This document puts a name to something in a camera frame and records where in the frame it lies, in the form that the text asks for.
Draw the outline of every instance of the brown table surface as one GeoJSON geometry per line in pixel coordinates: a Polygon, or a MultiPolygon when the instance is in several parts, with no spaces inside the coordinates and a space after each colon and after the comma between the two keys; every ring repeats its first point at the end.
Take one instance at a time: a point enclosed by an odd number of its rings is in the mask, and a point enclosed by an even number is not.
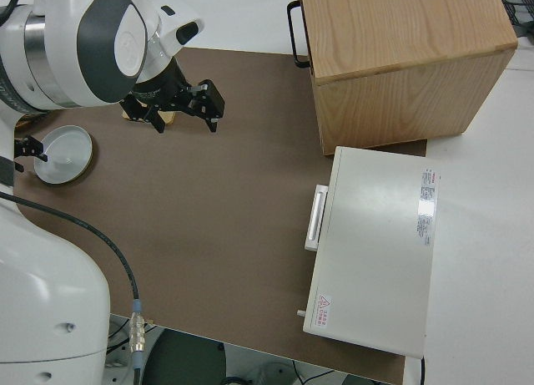
{"type": "MultiPolygon", "coordinates": [[[[217,134],[179,114],[164,134],[117,105],[51,114],[36,138],[65,124],[93,137],[93,161],[67,185],[45,185],[33,162],[15,192],[87,220],[127,256],[144,315],[155,323],[343,372],[401,383],[404,358],[304,333],[315,254],[304,249],[316,184],[328,185],[307,70],[289,55],[185,49],[190,82],[213,79],[226,100],[217,134]]],[[[394,146],[411,154],[424,142],[394,146]]],[[[95,236],[23,209],[85,250],[108,278],[112,312],[128,316],[123,269],[95,236]]]]}

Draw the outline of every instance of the small wooden block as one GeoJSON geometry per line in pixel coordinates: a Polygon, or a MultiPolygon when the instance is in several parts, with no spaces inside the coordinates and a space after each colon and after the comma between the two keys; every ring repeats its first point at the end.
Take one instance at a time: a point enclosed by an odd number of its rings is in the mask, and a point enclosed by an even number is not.
{"type": "MultiPolygon", "coordinates": [[[[167,111],[167,112],[159,112],[159,115],[164,120],[165,125],[173,124],[174,117],[176,116],[176,111],[167,111]]],[[[126,113],[123,111],[123,118],[130,120],[130,118],[126,115],[126,113]]]]}

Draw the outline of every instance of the box handle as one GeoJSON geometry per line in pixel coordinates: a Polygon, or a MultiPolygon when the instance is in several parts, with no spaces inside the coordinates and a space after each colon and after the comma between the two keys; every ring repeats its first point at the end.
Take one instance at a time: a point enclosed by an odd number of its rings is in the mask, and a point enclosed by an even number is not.
{"type": "Polygon", "coordinates": [[[300,0],[292,1],[287,5],[287,22],[290,26],[291,47],[293,48],[293,60],[298,68],[309,68],[310,61],[301,61],[297,56],[297,47],[295,44],[295,32],[293,31],[293,21],[291,20],[291,11],[295,8],[302,8],[300,0]]]}
{"type": "Polygon", "coordinates": [[[319,248],[320,227],[323,223],[327,194],[328,186],[317,185],[315,187],[314,204],[311,207],[310,224],[304,246],[306,250],[317,251],[319,248]]]}

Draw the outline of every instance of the sticker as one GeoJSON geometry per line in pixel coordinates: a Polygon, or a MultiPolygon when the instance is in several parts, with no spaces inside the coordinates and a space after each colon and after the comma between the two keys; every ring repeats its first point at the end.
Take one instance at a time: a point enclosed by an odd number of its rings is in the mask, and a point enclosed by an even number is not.
{"type": "Polygon", "coordinates": [[[328,317],[330,315],[332,297],[319,294],[319,300],[317,300],[315,303],[316,309],[314,325],[316,327],[326,328],[328,325],[328,317]]]}
{"type": "Polygon", "coordinates": [[[434,235],[438,179],[437,173],[430,169],[423,172],[421,178],[421,194],[417,210],[417,234],[426,246],[431,245],[434,235]]]}

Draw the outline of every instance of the wooden box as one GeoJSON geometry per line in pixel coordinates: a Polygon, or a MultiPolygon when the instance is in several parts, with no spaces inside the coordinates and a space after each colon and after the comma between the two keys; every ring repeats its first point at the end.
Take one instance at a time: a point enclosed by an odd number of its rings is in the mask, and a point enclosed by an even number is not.
{"type": "Polygon", "coordinates": [[[301,0],[325,155],[467,129],[517,46],[501,0],[301,0]]]}

